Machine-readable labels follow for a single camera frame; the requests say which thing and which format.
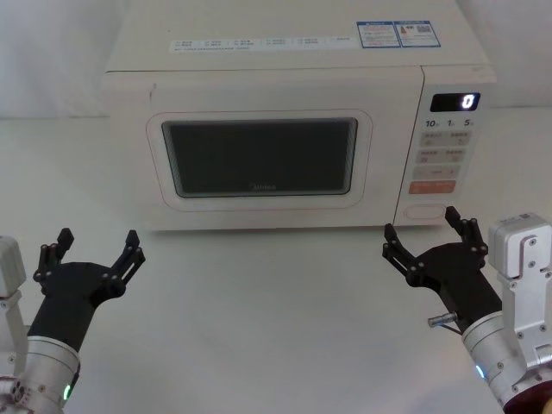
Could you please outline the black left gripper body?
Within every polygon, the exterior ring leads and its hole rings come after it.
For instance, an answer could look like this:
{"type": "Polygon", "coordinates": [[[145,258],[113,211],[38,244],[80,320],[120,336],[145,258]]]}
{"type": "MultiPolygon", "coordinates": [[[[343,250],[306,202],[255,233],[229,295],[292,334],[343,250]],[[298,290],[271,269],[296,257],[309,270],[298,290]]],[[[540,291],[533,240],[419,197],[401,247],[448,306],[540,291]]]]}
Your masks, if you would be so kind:
{"type": "Polygon", "coordinates": [[[62,342],[79,351],[100,304],[123,295],[123,282],[108,267],[70,262],[39,269],[33,279],[44,295],[28,335],[62,342]]]}

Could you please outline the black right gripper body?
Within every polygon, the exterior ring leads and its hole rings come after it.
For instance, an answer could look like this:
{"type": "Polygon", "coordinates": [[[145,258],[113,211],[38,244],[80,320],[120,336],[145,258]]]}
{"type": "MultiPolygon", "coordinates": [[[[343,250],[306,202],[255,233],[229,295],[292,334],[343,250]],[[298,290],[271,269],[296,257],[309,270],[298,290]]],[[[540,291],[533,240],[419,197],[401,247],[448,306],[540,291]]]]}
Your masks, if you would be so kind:
{"type": "Polygon", "coordinates": [[[481,271],[484,265],[482,254],[461,242],[447,243],[409,263],[406,281],[435,292],[447,311],[456,314],[459,331],[465,332],[481,318],[502,310],[499,295],[481,271]]]}

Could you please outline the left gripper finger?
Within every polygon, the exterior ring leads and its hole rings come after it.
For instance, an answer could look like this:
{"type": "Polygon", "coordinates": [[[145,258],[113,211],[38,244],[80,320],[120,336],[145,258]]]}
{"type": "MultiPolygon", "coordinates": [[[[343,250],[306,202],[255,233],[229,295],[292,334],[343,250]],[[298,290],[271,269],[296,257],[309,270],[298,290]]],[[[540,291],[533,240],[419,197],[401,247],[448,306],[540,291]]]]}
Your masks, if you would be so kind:
{"type": "Polygon", "coordinates": [[[134,229],[131,229],[127,234],[121,255],[108,272],[102,275],[107,297],[121,297],[126,292],[127,284],[145,260],[139,236],[134,229]]]}
{"type": "Polygon", "coordinates": [[[48,274],[61,263],[73,242],[74,236],[71,230],[69,228],[63,228],[56,242],[41,245],[38,267],[34,272],[35,282],[42,283],[47,279],[48,274]]]}

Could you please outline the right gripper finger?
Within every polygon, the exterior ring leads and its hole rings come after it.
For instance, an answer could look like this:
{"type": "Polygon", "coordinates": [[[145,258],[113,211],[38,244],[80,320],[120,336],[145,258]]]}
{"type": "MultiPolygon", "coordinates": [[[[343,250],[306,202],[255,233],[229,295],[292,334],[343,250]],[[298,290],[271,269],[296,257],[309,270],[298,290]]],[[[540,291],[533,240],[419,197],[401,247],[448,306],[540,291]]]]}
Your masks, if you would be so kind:
{"type": "Polygon", "coordinates": [[[388,223],[384,227],[382,256],[404,277],[408,285],[422,284],[422,271],[417,257],[400,242],[395,228],[388,223]]]}
{"type": "Polygon", "coordinates": [[[484,260],[488,255],[488,246],[483,241],[478,220],[475,217],[462,218],[454,206],[446,208],[445,220],[461,238],[462,244],[471,253],[478,255],[480,260],[484,260]]]}

